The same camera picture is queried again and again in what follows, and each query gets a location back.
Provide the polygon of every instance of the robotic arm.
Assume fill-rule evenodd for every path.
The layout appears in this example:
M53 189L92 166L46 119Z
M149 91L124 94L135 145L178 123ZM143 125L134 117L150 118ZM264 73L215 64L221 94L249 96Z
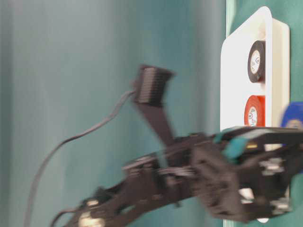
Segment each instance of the robotic arm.
M179 206L194 196L221 219L249 222L291 211L287 190L303 169L303 131L234 127L210 137L175 138L161 102L172 74L142 66L134 95L135 105L166 145L168 166L161 167L154 153L129 162L123 167L125 179L98 188L65 227L124 227L146 212Z

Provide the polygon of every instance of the wire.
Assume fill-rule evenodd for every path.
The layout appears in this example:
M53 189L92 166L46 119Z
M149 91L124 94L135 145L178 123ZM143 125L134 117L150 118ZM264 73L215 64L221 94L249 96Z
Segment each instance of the wire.
M50 225L50 227L54 227L56 222L59 220L59 218L64 215L64 214L67 214L67 213L76 213L78 211L78 209L67 209L67 210L62 210L60 211L56 217L54 217L54 219L52 220L52 223Z
M50 161L50 159L52 158L52 156L58 151L58 149L60 147L62 147L64 144L72 141L72 140L76 140L80 137L83 137L99 128L101 128L103 125L105 125L106 123L108 123L110 120L112 120L120 111L120 108L123 106L123 104L125 103L125 101L128 99L129 96L131 96L135 91L127 91L125 92L119 102L116 104L114 110L112 111L112 113L105 118L103 121L101 121L100 123L97 123L96 125L94 125L93 127L91 127L90 129L87 129L86 131L84 131L81 134L75 135L73 137L70 137L66 140L63 140L61 143L59 143L47 156L46 158L43 160L42 164L40 165L36 175L34 176L33 182L31 184L31 188L30 188L30 192L29 192L29 196L28 196L28 200L27 200L27 209L25 212L25 216L24 216L24 227L30 227L30 222L31 222L31 217L32 217L32 213L33 213L33 206L34 206L34 200L35 200L35 196L36 196L36 192L37 192L37 188L39 185L39 182L41 180L41 176L48 164L48 162Z

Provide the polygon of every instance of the teal backdrop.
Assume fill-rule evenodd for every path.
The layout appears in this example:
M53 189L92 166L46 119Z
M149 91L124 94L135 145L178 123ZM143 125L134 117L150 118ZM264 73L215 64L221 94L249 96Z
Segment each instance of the teal backdrop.
M290 27L290 99L291 101L303 101L303 1L302 0L226 0L226 32L232 33L247 18L262 6L268 6L273 18L280 20ZM303 175L296 176L291 185L293 212L273 218L266 224L253 221L249 224L225 221L225 227L282 227L302 226L303 213Z
M177 73L166 95L179 136L219 131L223 0L2 0L0 2L0 219L20 227L30 183L61 140L106 117L140 63ZM101 130L64 146L38 188L32 227L48 226L123 164L163 146L128 102ZM62 226L67 217L57 226ZM131 226L216 227L197 199Z

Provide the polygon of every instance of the white container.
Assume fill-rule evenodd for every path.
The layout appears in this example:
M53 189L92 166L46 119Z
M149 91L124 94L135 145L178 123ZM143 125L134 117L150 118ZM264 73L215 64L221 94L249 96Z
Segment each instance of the white container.
M247 64L252 44L266 41L265 83L252 83ZM289 104L290 32L288 25L272 18L261 7L222 45L220 128L244 125L244 110L251 95L265 95L265 125L279 126Z

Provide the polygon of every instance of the tape roll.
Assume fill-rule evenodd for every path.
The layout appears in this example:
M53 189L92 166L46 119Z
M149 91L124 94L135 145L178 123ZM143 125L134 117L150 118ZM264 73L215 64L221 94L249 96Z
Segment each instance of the tape roll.
M252 83L265 81L265 41L258 40L252 45L247 70Z
M303 130L303 102L293 102L287 107L281 126Z
M244 124L265 126L265 96L251 96L246 102Z

